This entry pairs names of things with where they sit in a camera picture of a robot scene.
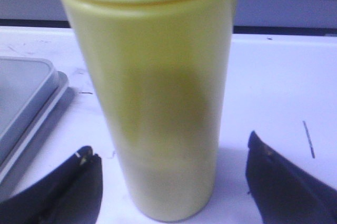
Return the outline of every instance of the white surface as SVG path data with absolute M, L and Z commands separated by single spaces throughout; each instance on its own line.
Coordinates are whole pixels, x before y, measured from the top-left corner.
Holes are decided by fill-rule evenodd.
M 156 223 L 133 206 L 90 77 L 72 30 L 0 27 L 0 55 L 45 58 L 75 92 L 17 191 L 46 175 L 83 145 L 103 160 L 104 195 L 97 223 Z M 249 134 L 337 188 L 337 38 L 234 35 L 216 183 L 209 204 L 183 223 L 261 224 L 244 172 Z M 312 159 L 303 120 L 316 159 Z

